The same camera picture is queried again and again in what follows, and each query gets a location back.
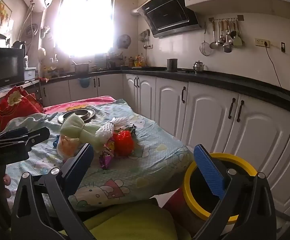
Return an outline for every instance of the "black countertop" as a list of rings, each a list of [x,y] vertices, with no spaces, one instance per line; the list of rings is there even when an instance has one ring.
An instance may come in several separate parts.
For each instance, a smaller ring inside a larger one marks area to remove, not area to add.
[[[183,82],[194,82],[204,85],[209,85],[213,87],[218,87],[233,92],[237,92],[243,95],[247,95],[253,98],[263,100],[265,102],[271,103],[275,106],[279,106],[287,111],[290,111],[290,91],[282,89],[280,87],[274,86],[269,83],[258,81],[251,78],[246,78],[242,76],[225,74],[213,71],[203,71],[200,73],[186,73],[186,72],[170,72],[163,69],[166,68],[147,68],[148,70],[101,70],[93,73],[88,73],[84,75],[74,75],[70,74],[67,76],[52,78],[49,83],[59,82],[63,80],[70,80],[76,78],[88,78],[93,76],[101,76],[108,74],[135,74],[135,75],[147,75],[155,76],[159,78],[166,78],[172,80],[178,80]]]

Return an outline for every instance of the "bed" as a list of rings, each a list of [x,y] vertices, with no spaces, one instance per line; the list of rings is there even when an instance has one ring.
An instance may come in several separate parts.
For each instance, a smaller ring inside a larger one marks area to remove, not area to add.
[[[114,159],[109,170],[100,168],[99,153],[94,153],[91,166],[77,192],[69,197],[75,210],[90,211],[113,204],[144,200],[179,188],[185,171],[192,162],[191,152],[154,121],[134,113],[124,100],[115,101],[111,97],[91,98],[47,107],[44,114],[15,118],[7,125],[5,130],[20,127],[36,130],[44,126],[50,130],[49,139],[34,146],[29,152],[28,160],[7,166],[6,173],[12,178],[8,187],[12,193],[12,197],[8,199],[10,208],[20,177],[25,171],[40,175],[63,165],[62,158],[53,146],[61,127],[58,116],[61,112],[86,106],[95,110],[92,122],[99,125],[109,122],[113,117],[128,116],[130,125],[137,126],[137,140],[132,154],[127,158]],[[45,203],[53,214],[47,198]]]

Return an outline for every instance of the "light green towel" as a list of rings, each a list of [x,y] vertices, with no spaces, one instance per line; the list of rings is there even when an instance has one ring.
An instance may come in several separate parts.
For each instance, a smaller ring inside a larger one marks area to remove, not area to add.
[[[170,213],[152,200],[115,205],[86,220],[97,240],[190,240],[189,233],[174,224]]]
[[[60,134],[70,138],[79,138],[81,143],[89,143],[97,151],[102,147],[100,140],[95,136],[95,132],[99,128],[99,125],[84,123],[78,115],[71,114],[63,122]]]

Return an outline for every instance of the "range hood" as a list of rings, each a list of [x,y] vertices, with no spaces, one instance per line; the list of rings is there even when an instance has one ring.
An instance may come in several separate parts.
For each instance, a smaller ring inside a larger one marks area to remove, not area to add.
[[[201,28],[185,0],[148,0],[137,12],[145,18],[154,38]]]

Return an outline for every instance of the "bright sunlight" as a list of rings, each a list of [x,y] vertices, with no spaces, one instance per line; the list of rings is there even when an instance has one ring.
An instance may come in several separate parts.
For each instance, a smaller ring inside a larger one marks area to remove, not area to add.
[[[113,46],[112,0],[63,0],[56,43],[71,56],[105,53]]]

